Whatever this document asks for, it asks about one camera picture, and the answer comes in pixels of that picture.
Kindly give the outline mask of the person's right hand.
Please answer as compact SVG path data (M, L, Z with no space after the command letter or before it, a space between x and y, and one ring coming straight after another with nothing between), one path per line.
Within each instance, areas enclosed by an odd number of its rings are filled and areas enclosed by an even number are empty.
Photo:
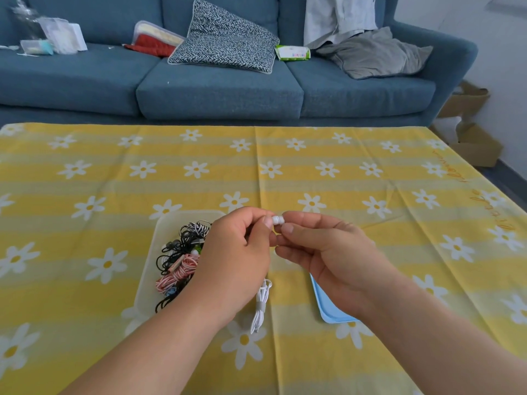
M402 276L361 228L333 216L287 211L284 223L326 230L325 244L292 244L276 226L278 256L309 272L341 311L368 322Z

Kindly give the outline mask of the grey cushion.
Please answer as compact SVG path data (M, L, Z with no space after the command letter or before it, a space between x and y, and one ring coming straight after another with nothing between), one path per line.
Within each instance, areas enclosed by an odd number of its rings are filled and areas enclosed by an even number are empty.
M433 46L419 47L393 37L390 27L361 33L316 50L355 80L409 77L421 72Z

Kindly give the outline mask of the black and white patterned cushion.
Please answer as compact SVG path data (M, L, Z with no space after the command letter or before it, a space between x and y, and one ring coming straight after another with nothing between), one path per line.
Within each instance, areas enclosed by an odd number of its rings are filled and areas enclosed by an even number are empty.
M187 37L170 65L203 65L273 72L279 38L265 27L205 0L194 0Z

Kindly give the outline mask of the yellow daisy print tablecloth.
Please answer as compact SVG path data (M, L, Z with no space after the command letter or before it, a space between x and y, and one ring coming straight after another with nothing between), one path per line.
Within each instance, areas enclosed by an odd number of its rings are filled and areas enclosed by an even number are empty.
M0 130L0 395L55 395L129 335L160 217L247 205L359 225L527 359L527 213L427 128L18 123Z

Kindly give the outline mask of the brown cardboard box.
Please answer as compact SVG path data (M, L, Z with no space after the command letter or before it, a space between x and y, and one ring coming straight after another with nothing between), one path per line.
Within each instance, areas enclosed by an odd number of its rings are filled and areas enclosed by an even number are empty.
M463 80L452 92L437 115L437 119L473 117L490 98L490 91Z
M476 123L461 122L457 128L457 140L449 146L474 167L496 166L503 145Z

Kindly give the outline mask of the small clear container teal contents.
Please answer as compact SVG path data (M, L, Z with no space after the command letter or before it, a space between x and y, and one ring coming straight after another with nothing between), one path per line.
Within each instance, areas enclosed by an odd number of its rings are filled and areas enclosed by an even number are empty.
M19 43L23 50L23 55L41 56L54 54L54 48L47 39L21 40Z

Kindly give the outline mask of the person's left hand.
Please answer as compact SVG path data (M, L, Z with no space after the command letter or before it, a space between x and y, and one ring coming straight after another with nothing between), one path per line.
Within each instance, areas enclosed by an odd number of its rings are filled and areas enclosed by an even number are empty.
M204 321L225 326L256 295L270 265L270 247L247 245L246 228L274 212L243 207L213 222L186 288L204 307Z

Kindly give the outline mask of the light blue plastic tray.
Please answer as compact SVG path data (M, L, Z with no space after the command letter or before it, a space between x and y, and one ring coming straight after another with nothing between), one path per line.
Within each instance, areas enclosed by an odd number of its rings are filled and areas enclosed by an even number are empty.
M309 276L313 285L313 292L323 321L328 324L351 323L359 321L359 319L341 311L336 305L334 305L334 303L326 295L323 289L315 281L313 276L311 274Z

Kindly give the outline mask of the green wet wipes packet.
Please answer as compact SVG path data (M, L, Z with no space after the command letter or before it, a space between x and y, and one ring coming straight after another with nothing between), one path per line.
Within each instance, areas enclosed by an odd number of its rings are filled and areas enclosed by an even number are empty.
M304 46L276 45L275 54L280 61L306 61L311 58L311 51Z

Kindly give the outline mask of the red cloth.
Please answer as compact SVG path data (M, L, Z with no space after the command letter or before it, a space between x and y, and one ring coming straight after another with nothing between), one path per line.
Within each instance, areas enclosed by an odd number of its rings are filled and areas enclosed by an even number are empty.
M128 50L152 55L158 58L169 57L176 49L176 46L165 43L164 41L148 34L138 35L133 44L124 44L123 47Z

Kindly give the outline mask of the clear zip bag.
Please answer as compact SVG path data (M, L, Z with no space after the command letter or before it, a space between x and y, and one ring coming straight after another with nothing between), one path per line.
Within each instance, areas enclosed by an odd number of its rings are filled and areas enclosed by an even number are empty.
M132 38L132 45L143 45L144 37L148 39L155 39L159 43L163 43L169 46L177 47L182 44L186 38L171 32L159 25L155 25L146 20L140 20L135 24L134 33Z

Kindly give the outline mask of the person's right forearm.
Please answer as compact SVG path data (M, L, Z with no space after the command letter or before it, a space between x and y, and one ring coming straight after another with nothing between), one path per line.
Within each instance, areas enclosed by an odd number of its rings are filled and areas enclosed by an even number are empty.
M527 395L527 361L409 278L359 284L356 315L424 395Z

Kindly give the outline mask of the white paper box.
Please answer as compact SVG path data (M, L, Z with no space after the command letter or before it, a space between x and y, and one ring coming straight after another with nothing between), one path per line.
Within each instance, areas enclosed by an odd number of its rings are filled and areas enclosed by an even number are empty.
M74 45L76 47L77 52L86 52L88 51L88 46L86 45L82 29L79 24L75 23L69 23L69 27L71 28L74 36Z

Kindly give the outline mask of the clear plastic tray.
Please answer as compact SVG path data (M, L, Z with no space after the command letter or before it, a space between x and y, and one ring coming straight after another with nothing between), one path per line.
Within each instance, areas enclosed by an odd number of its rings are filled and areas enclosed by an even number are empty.
M168 212L158 219L135 296L134 317L127 328L127 334L154 316L155 307L163 298L162 293L157 291L155 282L161 276L156 261L162 255L164 246L180 238L179 232L183 225L197 221L212 223L224 215L224 212L218 210L189 210Z

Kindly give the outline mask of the person's left forearm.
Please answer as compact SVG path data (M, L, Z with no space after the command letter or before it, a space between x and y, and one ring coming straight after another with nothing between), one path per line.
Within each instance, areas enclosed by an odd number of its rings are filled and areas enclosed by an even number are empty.
M188 287L59 395L179 395L215 335L253 298Z

